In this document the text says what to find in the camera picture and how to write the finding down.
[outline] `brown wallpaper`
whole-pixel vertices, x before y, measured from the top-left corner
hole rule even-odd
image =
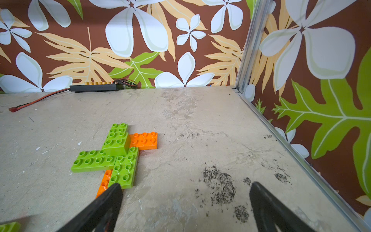
[[[285,1],[276,0],[276,8],[272,13],[276,19],[277,26],[279,23],[280,12],[282,12],[281,4],[285,4]],[[310,15],[316,4],[316,0],[309,0],[306,18]],[[371,45],[370,33],[368,31],[369,24],[370,4],[368,1],[358,0],[354,3],[351,3],[348,7],[342,9],[333,16],[310,27],[313,29],[322,27],[338,27],[347,30],[353,35],[355,39],[354,61],[349,72],[345,76],[345,79],[351,87],[353,93],[357,93],[357,76],[360,63]],[[291,28],[295,25],[295,22],[291,22],[288,28]],[[295,96],[294,87],[292,84],[292,81],[295,81],[299,85],[309,90],[316,102],[325,104],[326,101],[321,93],[321,80],[319,78],[315,78],[308,68],[306,42],[307,38],[304,38],[303,36],[296,62],[286,81],[286,85],[281,97],[287,100],[289,103],[297,103],[297,98]],[[279,100],[280,92],[275,91],[273,87],[274,72],[271,73],[269,81],[267,82],[262,93],[262,79],[265,75],[265,71],[266,70],[264,68],[258,82],[256,83],[255,98],[252,103],[256,104],[260,99],[260,101],[262,101],[262,107],[266,106],[263,115],[268,120],[272,119],[271,123],[273,126],[281,128],[283,131],[285,131],[290,117],[286,115],[280,119],[277,119],[279,114],[275,114],[275,112],[272,110],[275,108],[275,104],[282,105]],[[360,110],[362,109],[362,104],[357,94],[353,94],[353,103],[355,107]],[[304,120],[303,123],[296,128],[296,135],[291,141],[291,144],[301,144],[309,151],[309,153],[311,153],[312,141],[320,126],[320,123]],[[352,149],[353,144],[359,137],[359,132],[360,129],[358,127],[353,127],[342,139],[340,145],[336,149],[327,151],[326,155],[318,159],[312,159],[312,157],[309,155],[306,160],[316,171],[320,172],[320,175],[336,191],[338,191],[340,196],[344,198],[344,200],[350,204],[356,212],[364,215],[365,212],[370,208],[370,205],[367,202],[361,203],[361,201],[356,200],[360,196],[366,195],[366,193],[362,190],[357,178]],[[371,168],[370,163],[366,165],[366,168]]]
[[[3,2],[2,4],[0,4],[1,9],[9,9],[10,12],[15,17],[17,17],[19,20],[21,20],[26,25],[30,26],[30,27],[25,27],[25,29],[33,32],[33,34],[29,38],[25,39],[25,41],[29,44],[31,48],[31,53],[28,53],[24,49],[22,49],[14,41],[14,38],[12,38],[12,43],[10,45],[0,44],[5,54],[9,57],[9,59],[12,62],[10,63],[4,57],[0,57],[0,67],[1,67],[0,73],[1,74],[14,75],[16,77],[29,81],[19,71],[15,63],[15,59],[20,52],[26,53],[27,55],[31,56],[34,60],[36,60],[40,64],[42,71],[43,71],[42,85],[45,85],[47,82],[51,80],[50,78],[48,78],[51,75],[48,75],[46,73],[50,72],[56,67],[68,64],[68,62],[66,61],[56,61],[56,60],[47,58],[46,56],[62,53],[62,51],[46,44],[43,40],[45,38],[42,37],[41,35],[38,35],[37,33],[52,33],[52,34],[59,35],[64,38],[70,38],[70,39],[73,39],[81,43],[82,45],[84,45],[86,48],[89,49],[89,37],[88,37],[88,30],[87,30],[87,27],[89,27],[90,35],[91,35],[92,50],[97,47],[110,48],[107,42],[106,35],[105,35],[106,25],[113,18],[113,16],[115,16],[117,13],[125,9],[124,7],[118,7],[114,9],[104,9],[104,8],[95,6],[89,0],[81,0],[81,8],[83,11],[83,19],[82,19],[70,2],[68,2],[67,0],[56,0],[56,1],[61,3],[67,10],[69,17],[71,19],[71,24],[66,28],[61,27],[59,24],[56,23],[56,21],[48,13],[45,7],[42,4],[40,4],[40,7],[42,11],[44,12],[46,19],[49,23],[49,28],[42,32],[38,31],[29,20],[28,8],[29,8],[29,4],[31,0],[26,0],[26,1],[18,0],[18,1],[12,1],[12,2],[8,1],[8,2]],[[207,30],[199,30],[199,31],[203,31],[207,35],[204,38],[197,40],[198,47],[197,47],[196,52],[193,52],[191,50],[189,39],[184,45],[182,46],[177,45],[176,44],[177,36],[181,34],[185,34],[186,32],[181,31],[175,27],[177,18],[175,18],[167,10],[165,10],[164,7],[162,7],[165,17],[167,19],[167,23],[172,30],[173,41],[175,43],[176,60],[174,61],[170,53],[166,51],[165,52],[166,62],[163,61],[160,58],[160,56],[157,56],[150,64],[143,65],[142,68],[155,68],[163,72],[170,72],[179,78],[178,70],[177,70],[177,63],[179,61],[179,58],[184,53],[190,52],[196,60],[195,71],[192,73],[192,75],[189,78],[189,80],[191,80],[195,78],[197,74],[199,73],[197,72],[197,70],[202,69],[203,67],[207,65],[210,65],[210,64],[213,64],[219,61],[219,60],[209,59],[205,57],[205,55],[208,55],[208,54],[221,52],[219,49],[215,48],[212,45],[211,41],[214,42],[214,39],[210,37],[209,35],[220,35],[226,39],[234,40],[240,46],[241,49],[243,48],[245,41],[246,41],[248,30],[249,30],[249,25],[250,25],[250,10],[245,0],[233,3],[233,5],[237,6],[243,11],[243,20],[242,20],[241,26],[236,30],[232,30],[229,25],[228,11],[226,11],[223,29],[217,33],[211,32],[210,22],[211,22],[211,19],[214,17],[215,13],[222,7],[221,5],[219,6],[208,6],[208,5],[198,6],[196,4],[185,2],[182,0],[176,0],[176,2],[180,3],[181,5],[183,5],[190,11],[192,11],[194,14],[200,15],[201,21],[204,23]],[[146,11],[147,7],[148,6],[145,5],[143,8],[141,8],[141,10]],[[135,16],[133,17],[132,22],[133,22],[133,31],[134,31],[134,50],[133,50],[131,57],[134,58],[144,52],[152,52],[152,51],[149,50],[149,48],[146,46],[144,42],[140,27],[139,27],[139,22]],[[113,68],[108,65],[101,64],[101,66],[108,73],[113,70]],[[224,81],[220,85],[229,85],[230,83],[229,79],[228,79],[228,82]],[[155,86],[154,78],[151,78],[150,82],[153,86]]]

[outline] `green leaf print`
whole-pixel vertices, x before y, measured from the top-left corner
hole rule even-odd
[[[133,69],[121,69],[114,68],[112,72],[109,73],[109,76],[112,79],[121,79],[129,75],[132,70],[134,72],[128,77],[130,80],[142,84],[142,88],[155,88],[152,86],[149,79],[154,79],[163,71],[156,70],[154,68],[142,68],[142,65],[147,65],[151,63],[157,56],[159,52],[144,52],[135,58],[129,58],[130,61],[126,61],[125,64],[133,67]]]
[[[259,112],[260,112],[261,114],[264,113],[265,108],[266,108],[266,106],[264,106],[264,107],[262,108],[262,103],[263,103],[263,102],[260,100],[260,98],[259,98],[259,100],[257,101],[257,103],[255,103],[255,107],[256,107],[256,109],[259,110]]]
[[[67,0],[67,1],[69,1],[73,5],[73,7],[76,9],[81,19],[84,20],[84,16],[82,15],[82,7],[81,7],[80,0]]]
[[[359,183],[371,198],[371,49],[364,56],[358,70],[357,95],[362,104],[359,110],[353,103],[353,92],[346,79],[321,80],[321,91],[326,104],[317,103],[303,86],[292,81],[296,103],[280,98],[281,105],[273,110],[277,119],[287,115],[290,121],[286,131],[298,127],[304,120],[321,123],[314,135],[311,154],[320,158],[338,147],[353,127],[360,129],[353,145],[353,159]]]
[[[256,4],[256,0],[246,0],[246,2],[247,2],[247,6],[250,9],[250,19],[252,19],[253,18],[253,13],[254,13],[254,7],[255,7],[255,4]]]

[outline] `concrete floor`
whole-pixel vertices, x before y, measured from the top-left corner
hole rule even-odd
[[[73,161],[125,122],[131,134],[158,132],[158,149],[140,152],[115,231],[257,231],[249,180],[316,231],[354,230],[228,86],[65,92],[8,111],[42,95],[0,95],[0,224],[41,232],[68,222],[104,174],[72,173]]]

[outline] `wallpaper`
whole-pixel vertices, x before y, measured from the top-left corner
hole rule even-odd
[[[254,0],[0,4],[1,93],[128,78],[141,88],[235,85]]]
[[[368,4],[277,0],[245,96],[371,226]]]

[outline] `green lego brick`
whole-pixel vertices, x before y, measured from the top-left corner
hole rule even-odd
[[[12,222],[8,224],[0,225],[0,232],[17,232],[21,228],[21,224],[18,222]]]
[[[111,127],[111,130],[109,131],[110,133],[121,133],[121,132],[126,132],[128,130],[128,125],[126,123],[121,123],[121,124],[113,124]]]
[[[122,189],[129,189],[133,187],[138,155],[139,148],[131,147],[128,155],[117,157],[108,187],[114,183],[119,183]]]
[[[128,154],[130,142],[129,133],[110,132],[103,144],[102,150],[109,156],[125,156]]]
[[[72,172],[100,171],[113,169],[116,157],[107,155],[104,150],[82,151],[71,167]]]

